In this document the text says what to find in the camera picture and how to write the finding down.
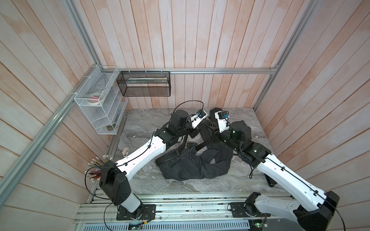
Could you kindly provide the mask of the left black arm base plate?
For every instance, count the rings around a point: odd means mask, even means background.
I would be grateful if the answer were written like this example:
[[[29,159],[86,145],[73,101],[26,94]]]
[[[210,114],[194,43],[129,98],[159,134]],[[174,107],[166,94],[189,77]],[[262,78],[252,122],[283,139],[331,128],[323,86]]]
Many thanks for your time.
[[[129,212],[126,208],[119,205],[118,206],[118,213],[117,213],[117,220],[129,220],[129,221],[139,221],[139,220],[148,220],[151,221],[155,219],[156,216],[156,205],[155,204],[148,204],[143,205],[141,204],[138,209],[134,212]]]

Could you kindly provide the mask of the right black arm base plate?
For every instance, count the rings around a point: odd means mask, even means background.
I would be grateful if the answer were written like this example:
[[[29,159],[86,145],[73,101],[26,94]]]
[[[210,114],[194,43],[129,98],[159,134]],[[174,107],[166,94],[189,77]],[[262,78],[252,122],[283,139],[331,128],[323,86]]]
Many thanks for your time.
[[[255,206],[245,202],[235,202],[228,205],[228,210],[232,212],[234,218],[255,218],[255,217],[270,217],[269,213],[259,212]]]

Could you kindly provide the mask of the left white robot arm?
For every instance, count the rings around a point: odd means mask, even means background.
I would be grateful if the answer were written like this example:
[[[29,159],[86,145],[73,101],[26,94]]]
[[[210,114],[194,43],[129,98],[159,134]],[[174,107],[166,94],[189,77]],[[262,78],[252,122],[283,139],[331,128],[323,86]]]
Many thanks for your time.
[[[184,110],[172,113],[168,123],[157,129],[152,137],[129,156],[117,161],[108,161],[102,166],[99,187],[115,206],[121,206],[129,213],[140,214],[141,200],[132,192],[130,180],[148,162],[164,153],[183,137],[197,133],[199,124],[207,117],[201,109],[190,116]]]

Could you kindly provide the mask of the black leather belt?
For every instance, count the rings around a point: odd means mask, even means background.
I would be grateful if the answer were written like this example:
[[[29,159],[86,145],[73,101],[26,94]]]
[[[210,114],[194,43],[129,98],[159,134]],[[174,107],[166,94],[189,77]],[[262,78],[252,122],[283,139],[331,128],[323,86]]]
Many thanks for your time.
[[[176,153],[179,157],[186,157],[194,160],[202,159],[203,161],[210,163],[218,152],[218,147],[213,143],[214,126],[210,120],[205,119],[201,121],[197,127],[200,128],[199,135],[203,142],[200,144],[187,142],[188,135],[184,135],[183,143],[176,149]]]

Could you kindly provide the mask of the dark grey trousers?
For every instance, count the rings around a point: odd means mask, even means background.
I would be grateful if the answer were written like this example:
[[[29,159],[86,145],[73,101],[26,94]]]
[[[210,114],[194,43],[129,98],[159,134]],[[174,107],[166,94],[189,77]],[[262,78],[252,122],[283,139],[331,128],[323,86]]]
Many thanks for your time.
[[[218,152],[214,159],[208,163],[202,159],[191,159],[179,157],[176,149],[173,149],[163,156],[156,159],[156,165],[161,170],[165,179],[173,179],[177,181],[185,181],[192,179],[214,179],[216,177],[225,175],[230,169],[230,163],[233,157],[233,150],[225,143],[216,140],[217,128],[215,123],[211,121],[214,126],[213,143],[218,147]],[[195,138],[188,136],[187,142],[195,142],[200,144],[203,142],[200,135]]]

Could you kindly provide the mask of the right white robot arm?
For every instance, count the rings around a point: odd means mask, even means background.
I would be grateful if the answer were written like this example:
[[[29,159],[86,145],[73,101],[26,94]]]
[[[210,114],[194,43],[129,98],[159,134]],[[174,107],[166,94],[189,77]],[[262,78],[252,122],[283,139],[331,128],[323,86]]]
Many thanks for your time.
[[[251,140],[251,128],[244,121],[218,121],[217,139],[232,148],[253,170],[259,170],[283,187],[292,197],[291,202],[252,193],[245,201],[248,216],[271,214],[298,223],[305,231],[325,231],[337,213],[340,197],[333,191],[325,192],[307,182],[285,166],[263,145]]]

